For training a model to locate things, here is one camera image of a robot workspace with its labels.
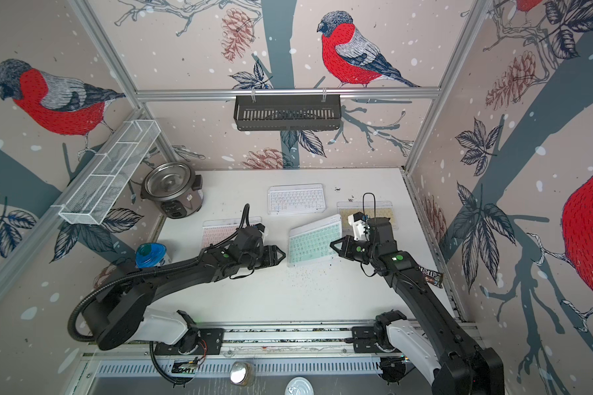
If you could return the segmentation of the yellow keyboard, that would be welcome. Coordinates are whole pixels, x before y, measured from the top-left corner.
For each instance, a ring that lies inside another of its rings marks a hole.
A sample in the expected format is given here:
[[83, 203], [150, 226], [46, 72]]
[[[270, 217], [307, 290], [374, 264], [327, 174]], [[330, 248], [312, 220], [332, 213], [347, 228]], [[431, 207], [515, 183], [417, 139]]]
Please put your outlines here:
[[373, 207], [372, 202], [366, 202], [365, 207], [361, 202], [338, 202], [337, 211], [341, 216], [342, 235], [353, 235], [353, 229], [349, 224], [349, 217], [356, 213], [372, 217], [386, 217], [390, 220], [390, 224], [394, 230], [398, 230], [398, 224], [395, 219], [395, 212], [393, 203], [390, 201], [377, 201], [376, 206]]

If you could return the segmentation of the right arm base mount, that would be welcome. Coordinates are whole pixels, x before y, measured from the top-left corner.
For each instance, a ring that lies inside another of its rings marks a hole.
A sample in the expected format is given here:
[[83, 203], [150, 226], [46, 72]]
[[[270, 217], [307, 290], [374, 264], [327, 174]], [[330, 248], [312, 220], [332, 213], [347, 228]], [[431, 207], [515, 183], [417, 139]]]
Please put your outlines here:
[[380, 314], [375, 318], [372, 326], [357, 326], [351, 328], [351, 337], [346, 342], [353, 346], [357, 354], [393, 353], [399, 352], [389, 341], [387, 328], [395, 321], [405, 319], [400, 312], [391, 311]]

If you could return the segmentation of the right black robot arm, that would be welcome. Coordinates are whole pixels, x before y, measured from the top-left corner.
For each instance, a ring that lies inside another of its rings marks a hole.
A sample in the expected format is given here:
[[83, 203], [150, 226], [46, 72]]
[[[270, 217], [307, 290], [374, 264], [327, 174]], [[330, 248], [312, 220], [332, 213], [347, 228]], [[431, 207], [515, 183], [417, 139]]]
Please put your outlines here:
[[331, 242], [339, 257], [373, 267], [407, 304], [423, 334], [398, 310], [380, 314], [374, 324], [377, 344], [410, 359], [434, 394], [503, 394], [504, 368], [491, 347], [474, 340], [435, 296], [420, 265], [399, 250], [389, 219], [362, 212], [348, 218], [352, 235]]

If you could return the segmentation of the pink keyboard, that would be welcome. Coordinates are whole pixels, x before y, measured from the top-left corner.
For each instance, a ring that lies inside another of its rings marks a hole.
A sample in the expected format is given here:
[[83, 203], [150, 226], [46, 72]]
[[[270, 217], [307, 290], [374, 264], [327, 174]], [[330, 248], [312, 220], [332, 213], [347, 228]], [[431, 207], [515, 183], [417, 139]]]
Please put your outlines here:
[[207, 248], [210, 245], [217, 245], [226, 240], [229, 236], [236, 233], [240, 225], [240, 219], [222, 219], [206, 221], [203, 223], [201, 248]]

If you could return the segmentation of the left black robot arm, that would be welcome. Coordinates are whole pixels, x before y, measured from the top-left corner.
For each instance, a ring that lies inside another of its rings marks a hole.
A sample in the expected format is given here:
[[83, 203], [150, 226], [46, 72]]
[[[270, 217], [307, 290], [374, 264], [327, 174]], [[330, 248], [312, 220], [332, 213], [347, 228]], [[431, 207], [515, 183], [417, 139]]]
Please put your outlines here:
[[239, 278], [242, 268], [254, 273], [277, 266], [286, 253], [265, 245], [264, 226], [237, 229], [196, 258], [159, 268], [138, 269], [92, 291], [69, 315], [68, 333], [77, 342], [94, 342], [109, 351], [127, 342], [158, 342], [195, 349], [196, 322], [185, 311], [160, 311], [153, 302], [192, 286]]

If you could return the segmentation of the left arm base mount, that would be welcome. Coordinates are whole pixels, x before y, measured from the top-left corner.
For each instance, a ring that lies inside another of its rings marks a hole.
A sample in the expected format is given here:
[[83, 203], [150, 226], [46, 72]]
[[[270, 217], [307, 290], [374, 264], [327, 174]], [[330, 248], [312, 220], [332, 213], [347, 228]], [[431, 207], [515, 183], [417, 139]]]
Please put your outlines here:
[[157, 343], [156, 356], [217, 356], [221, 353], [224, 329], [194, 329], [190, 335], [184, 335], [174, 345]]

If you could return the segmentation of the white keyboard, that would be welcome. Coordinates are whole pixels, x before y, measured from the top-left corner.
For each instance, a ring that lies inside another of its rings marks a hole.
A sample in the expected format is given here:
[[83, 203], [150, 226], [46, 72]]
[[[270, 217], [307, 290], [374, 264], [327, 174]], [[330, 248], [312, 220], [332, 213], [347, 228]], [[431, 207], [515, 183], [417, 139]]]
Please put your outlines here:
[[327, 208], [322, 184], [294, 184], [268, 189], [268, 213], [292, 216], [324, 212]]

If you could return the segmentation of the green keyboard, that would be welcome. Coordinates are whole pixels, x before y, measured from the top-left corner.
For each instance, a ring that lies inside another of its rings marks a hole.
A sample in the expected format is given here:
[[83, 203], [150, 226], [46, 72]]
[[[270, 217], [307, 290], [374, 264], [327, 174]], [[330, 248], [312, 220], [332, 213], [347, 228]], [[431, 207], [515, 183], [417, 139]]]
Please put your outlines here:
[[330, 244], [342, 237], [339, 214], [290, 230], [288, 234], [288, 266], [332, 263], [338, 254]]

